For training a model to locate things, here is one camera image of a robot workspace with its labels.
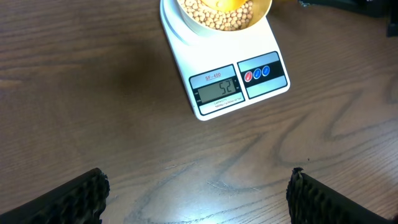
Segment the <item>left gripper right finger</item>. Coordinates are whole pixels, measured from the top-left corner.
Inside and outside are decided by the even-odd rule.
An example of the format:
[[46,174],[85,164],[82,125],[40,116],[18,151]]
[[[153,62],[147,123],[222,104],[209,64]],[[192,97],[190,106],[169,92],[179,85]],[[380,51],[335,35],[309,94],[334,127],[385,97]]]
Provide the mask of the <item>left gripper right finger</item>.
[[393,224],[302,171],[294,168],[287,186],[292,224]]

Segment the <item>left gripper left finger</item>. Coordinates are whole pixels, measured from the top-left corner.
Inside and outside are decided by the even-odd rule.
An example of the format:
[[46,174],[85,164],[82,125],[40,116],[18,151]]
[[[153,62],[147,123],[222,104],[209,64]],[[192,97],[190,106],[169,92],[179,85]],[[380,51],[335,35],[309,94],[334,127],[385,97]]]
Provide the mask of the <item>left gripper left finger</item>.
[[1,215],[1,223],[100,224],[109,196],[109,181],[92,169],[40,197]]

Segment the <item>yellow plastic measuring scoop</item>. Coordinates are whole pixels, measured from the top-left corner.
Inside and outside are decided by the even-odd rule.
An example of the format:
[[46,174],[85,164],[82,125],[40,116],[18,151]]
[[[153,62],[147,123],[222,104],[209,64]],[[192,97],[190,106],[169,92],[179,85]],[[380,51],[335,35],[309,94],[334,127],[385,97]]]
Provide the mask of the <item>yellow plastic measuring scoop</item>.
[[217,11],[234,11],[243,6],[246,0],[201,0],[206,6]]

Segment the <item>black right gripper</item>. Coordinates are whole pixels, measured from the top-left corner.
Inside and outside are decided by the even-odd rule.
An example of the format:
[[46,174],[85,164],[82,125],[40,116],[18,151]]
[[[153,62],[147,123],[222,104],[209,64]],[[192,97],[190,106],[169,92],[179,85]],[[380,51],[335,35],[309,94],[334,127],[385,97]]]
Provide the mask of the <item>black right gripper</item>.
[[370,17],[387,16],[387,36],[397,37],[397,0],[298,0],[298,2],[303,7],[315,4]]

